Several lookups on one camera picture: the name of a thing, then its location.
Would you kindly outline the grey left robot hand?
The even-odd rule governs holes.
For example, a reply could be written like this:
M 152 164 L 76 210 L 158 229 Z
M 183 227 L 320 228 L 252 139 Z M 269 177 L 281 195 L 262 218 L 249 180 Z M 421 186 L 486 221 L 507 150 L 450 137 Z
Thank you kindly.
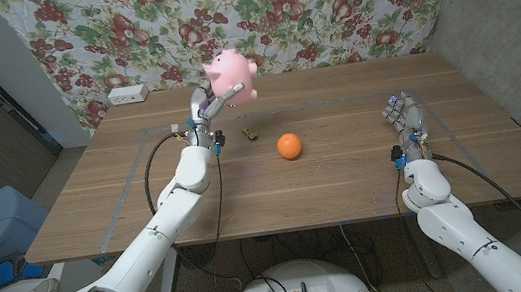
M 244 84 L 238 83 L 222 96 L 216 96 L 211 88 L 211 82 L 206 80 L 196 88 L 190 100 L 191 116 L 188 120 L 190 130 L 187 131 L 189 143 L 193 146 L 211 148 L 212 137 L 210 125 L 213 117 L 228 105 L 228 101 L 244 90 Z

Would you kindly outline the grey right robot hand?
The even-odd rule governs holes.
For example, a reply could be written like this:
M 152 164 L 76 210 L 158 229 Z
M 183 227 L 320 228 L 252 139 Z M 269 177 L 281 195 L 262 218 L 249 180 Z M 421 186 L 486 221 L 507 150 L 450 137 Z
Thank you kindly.
M 397 131 L 404 160 L 432 160 L 427 120 L 412 97 L 404 91 L 399 97 L 391 96 L 381 115 Z

